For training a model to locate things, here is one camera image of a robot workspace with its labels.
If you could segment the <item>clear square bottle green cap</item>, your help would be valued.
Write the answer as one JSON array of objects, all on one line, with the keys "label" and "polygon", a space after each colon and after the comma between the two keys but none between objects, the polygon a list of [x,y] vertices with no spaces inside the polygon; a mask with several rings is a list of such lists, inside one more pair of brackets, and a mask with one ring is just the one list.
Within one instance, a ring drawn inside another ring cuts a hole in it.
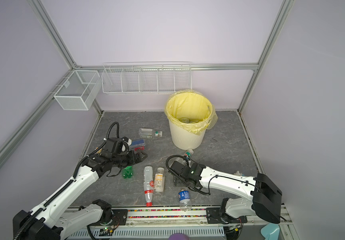
[{"label": "clear square bottle green cap", "polygon": [[192,149],[186,150],[184,155],[183,155],[184,159],[187,160],[187,161],[190,161],[190,158],[192,157],[193,153],[194,152],[193,152]]}]

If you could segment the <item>clear bottle blue cap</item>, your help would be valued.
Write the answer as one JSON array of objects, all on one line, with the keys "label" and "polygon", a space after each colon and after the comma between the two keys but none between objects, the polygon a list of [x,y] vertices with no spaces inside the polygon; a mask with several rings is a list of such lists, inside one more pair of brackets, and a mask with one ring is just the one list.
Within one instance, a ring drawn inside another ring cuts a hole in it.
[{"label": "clear bottle blue cap", "polygon": [[182,189],[178,193],[179,207],[181,211],[190,211],[192,208],[190,193],[186,189]]}]

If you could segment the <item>clear bottle red cap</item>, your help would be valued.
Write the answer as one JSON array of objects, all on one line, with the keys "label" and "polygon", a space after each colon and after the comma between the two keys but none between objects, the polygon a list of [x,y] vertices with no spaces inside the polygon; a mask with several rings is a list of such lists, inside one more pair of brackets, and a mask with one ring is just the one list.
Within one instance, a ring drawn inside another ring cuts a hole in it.
[{"label": "clear bottle red cap", "polygon": [[152,166],[146,166],[144,168],[144,195],[146,200],[146,207],[152,207],[152,197],[154,192],[154,181],[153,181],[153,168]]}]

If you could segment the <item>clear bottle white green cap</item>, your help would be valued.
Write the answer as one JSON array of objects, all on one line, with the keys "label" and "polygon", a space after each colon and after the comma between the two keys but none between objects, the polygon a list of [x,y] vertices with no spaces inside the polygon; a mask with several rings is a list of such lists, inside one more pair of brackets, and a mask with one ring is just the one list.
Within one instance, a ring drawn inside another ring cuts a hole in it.
[{"label": "clear bottle white green cap", "polygon": [[189,118],[180,118],[179,121],[183,124],[197,124],[200,120],[191,120]]}]

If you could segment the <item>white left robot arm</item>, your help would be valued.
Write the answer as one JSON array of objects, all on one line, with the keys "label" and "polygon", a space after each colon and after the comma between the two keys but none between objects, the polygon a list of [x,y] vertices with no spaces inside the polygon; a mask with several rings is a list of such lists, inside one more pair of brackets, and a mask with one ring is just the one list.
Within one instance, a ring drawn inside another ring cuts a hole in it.
[{"label": "white left robot arm", "polygon": [[100,178],[112,177],[112,168],[120,170],[143,162],[147,154],[142,150],[132,150],[132,140],[110,137],[111,130],[119,128],[114,122],[109,127],[103,143],[83,157],[73,171],[72,176],[50,197],[26,212],[17,213],[13,218],[13,238],[15,240],[65,240],[83,227],[92,224],[110,225],[120,222],[115,216],[111,204],[95,200],[86,208],[69,215],[62,220],[63,213],[93,183]]}]

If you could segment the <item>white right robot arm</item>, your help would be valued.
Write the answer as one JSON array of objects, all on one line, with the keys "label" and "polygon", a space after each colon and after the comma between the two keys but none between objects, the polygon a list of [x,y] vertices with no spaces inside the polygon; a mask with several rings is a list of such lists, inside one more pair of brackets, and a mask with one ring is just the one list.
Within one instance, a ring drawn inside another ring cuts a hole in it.
[{"label": "white right robot arm", "polygon": [[281,217],[282,191],[265,174],[255,177],[237,176],[220,172],[195,161],[182,164],[180,158],[172,155],[165,161],[170,174],[175,176],[192,192],[210,196],[211,190],[220,190],[238,196],[237,199],[225,198],[219,209],[221,217],[237,219],[242,216],[258,216],[262,220],[279,224]]}]

